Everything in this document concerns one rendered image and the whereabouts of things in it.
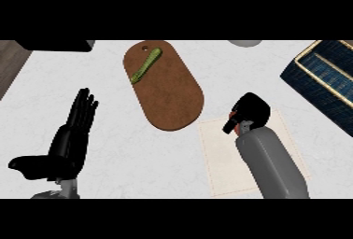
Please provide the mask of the black appliance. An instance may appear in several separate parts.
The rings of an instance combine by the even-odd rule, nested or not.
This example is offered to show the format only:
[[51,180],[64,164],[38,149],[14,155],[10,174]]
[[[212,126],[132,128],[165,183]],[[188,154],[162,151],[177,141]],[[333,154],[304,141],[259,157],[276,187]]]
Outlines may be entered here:
[[92,50],[94,41],[92,40],[17,40],[16,43],[26,50],[89,52]]

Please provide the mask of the dark wooden panel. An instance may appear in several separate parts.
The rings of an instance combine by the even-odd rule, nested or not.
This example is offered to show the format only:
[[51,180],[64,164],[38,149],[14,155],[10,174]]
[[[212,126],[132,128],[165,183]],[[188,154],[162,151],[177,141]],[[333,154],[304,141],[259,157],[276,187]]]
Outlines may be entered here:
[[13,40],[0,40],[0,100],[10,88],[10,84],[30,56]]

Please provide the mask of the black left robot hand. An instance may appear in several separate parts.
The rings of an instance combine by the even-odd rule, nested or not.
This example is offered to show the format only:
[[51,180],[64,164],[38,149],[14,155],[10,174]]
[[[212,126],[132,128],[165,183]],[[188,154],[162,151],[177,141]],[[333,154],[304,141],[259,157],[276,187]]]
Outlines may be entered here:
[[97,101],[88,89],[81,89],[72,102],[66,123],[58,127],[47,155],[19,156],[10,160],[8,168],[27,180],[45,178],[70,180],[82,169],[89,129]]

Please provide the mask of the cream placemat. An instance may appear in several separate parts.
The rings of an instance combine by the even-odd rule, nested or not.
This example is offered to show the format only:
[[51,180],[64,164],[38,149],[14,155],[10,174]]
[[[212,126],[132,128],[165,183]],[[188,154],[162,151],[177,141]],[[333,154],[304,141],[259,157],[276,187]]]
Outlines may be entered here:
[[[225,134],[221,130],[227,121],[222,116],[197,122],[197,135],[205,160],[206,176],[212,198],[230,198],[258,191],[246,164],[236,149],[236,134]],[[295,146],[284,120],[276,108],[270,110],[265,126],[274,131],[304,179],[309,174]]]

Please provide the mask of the dark blue woven basket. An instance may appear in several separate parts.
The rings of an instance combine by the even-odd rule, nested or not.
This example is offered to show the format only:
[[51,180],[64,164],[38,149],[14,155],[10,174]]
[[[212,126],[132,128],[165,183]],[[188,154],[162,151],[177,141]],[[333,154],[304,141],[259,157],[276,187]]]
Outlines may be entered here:
[[280,79],[353,137],[353,46],[315,40],[286,65]]

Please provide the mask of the brown wooden cutting board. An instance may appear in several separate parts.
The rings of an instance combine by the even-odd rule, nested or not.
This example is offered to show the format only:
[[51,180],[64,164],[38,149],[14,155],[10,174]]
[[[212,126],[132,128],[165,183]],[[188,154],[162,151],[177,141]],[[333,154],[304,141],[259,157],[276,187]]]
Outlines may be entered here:
[[162,131],[175,131],[196,120],[203,106],[203,94],[166,41],[144,40],[128,48],[122,60],[126,76],[132,76],[154,48],[160,48],[160,56],[132,89],[150,124]]

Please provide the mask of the green cucumber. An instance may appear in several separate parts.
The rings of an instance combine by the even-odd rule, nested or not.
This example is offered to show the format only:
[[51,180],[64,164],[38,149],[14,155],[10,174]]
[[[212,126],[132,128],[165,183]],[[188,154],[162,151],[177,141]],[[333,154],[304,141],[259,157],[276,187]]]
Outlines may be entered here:
[[129,81],[132,84],[135,84],[138,82],[138,80],[141,80],[143,75],[146,74],[148,68],[151,67],[154,61],[157,60],[157,58],[160,57],[162,54],[162,50],[160,48],[153,48],[146,60],[143,62],[143,64],[140,65],[138,69],[135,70],[135,72],[132,73],[132,76],[129,78]]

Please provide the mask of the grey round object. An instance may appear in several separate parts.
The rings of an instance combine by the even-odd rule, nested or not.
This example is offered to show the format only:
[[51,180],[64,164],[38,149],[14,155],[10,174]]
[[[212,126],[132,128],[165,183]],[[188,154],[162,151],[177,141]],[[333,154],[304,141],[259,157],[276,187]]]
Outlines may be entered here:
[[259,44],[261,40],[228,40],[228,42],[242,48],[250,48]]

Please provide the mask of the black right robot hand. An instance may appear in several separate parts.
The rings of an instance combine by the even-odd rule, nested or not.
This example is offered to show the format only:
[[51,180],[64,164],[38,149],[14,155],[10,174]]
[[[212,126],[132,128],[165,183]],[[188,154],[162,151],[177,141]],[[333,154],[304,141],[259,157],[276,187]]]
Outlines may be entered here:
[[259,97],[253,93],[246,92],[240,96],[231,108],[231,116],[224,123],[221,130],[228,134],[234,130],[237,124],[249,122],[249,124],[244,126],[244,130],[250,131],[265,125],[268,117],[268,104],[259,99]]

